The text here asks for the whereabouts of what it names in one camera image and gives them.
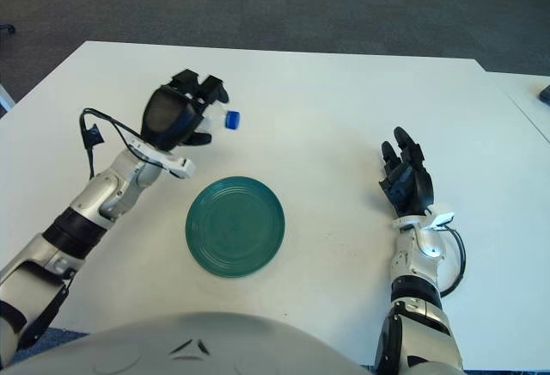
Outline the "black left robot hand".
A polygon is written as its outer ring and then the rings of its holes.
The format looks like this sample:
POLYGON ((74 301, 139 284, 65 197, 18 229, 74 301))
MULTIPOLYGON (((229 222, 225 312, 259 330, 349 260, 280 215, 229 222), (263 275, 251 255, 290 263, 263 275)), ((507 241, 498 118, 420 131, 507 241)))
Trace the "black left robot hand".
POLYGON ((216 101, 229 101, 223 81, 208 76, 200 82, 197 73, 186 69, 152 94, 144 110, 141 138, 160 151, 210 144, 212 135, 201 132, 199 125, 216 101))

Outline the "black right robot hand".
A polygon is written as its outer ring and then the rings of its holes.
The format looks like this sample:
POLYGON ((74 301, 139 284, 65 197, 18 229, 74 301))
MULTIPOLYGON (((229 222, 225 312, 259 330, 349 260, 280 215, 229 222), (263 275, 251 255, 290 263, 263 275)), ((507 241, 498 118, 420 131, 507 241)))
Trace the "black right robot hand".
POLYGON ((379 185, 398 218, 424 215, 434 202, 434 192, 423 151, 400 126, 394 129, 394 138, 400 155, 388 141, 382 143, 385 177, 379 185))

